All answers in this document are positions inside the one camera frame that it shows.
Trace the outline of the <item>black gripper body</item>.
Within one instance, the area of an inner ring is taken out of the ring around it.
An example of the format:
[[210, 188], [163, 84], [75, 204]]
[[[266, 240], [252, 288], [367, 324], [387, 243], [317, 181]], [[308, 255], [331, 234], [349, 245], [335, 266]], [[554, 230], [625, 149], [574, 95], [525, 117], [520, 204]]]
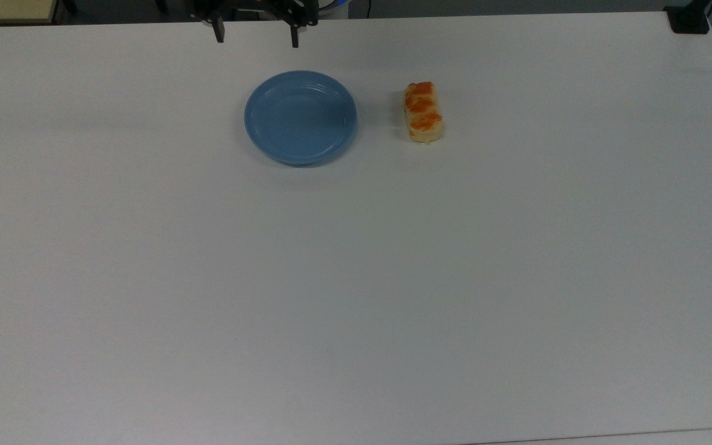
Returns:
[[190, 17], [214, 22], [231, 11], [267, 12], [291, 27], [315, 26], [320, 17], [317, 1], [192, 1]]

